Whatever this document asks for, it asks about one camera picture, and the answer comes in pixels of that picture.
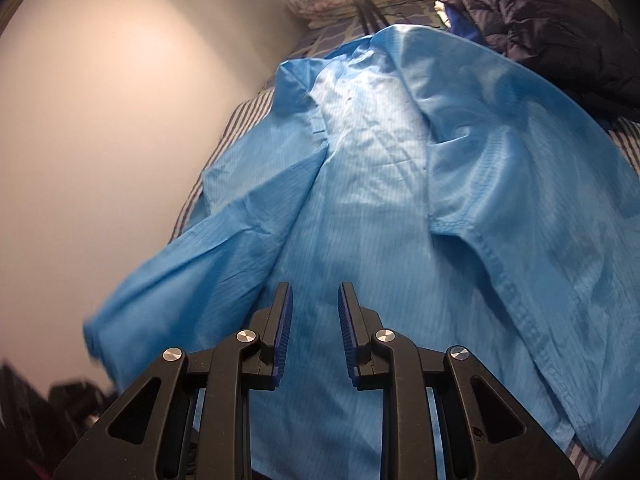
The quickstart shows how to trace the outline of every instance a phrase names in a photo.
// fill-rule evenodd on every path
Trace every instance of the white wall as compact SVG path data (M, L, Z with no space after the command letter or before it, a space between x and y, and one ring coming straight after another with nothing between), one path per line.
M168 240L228 115L302 36L284 0L25 0L0 36L0 356L46 391Z

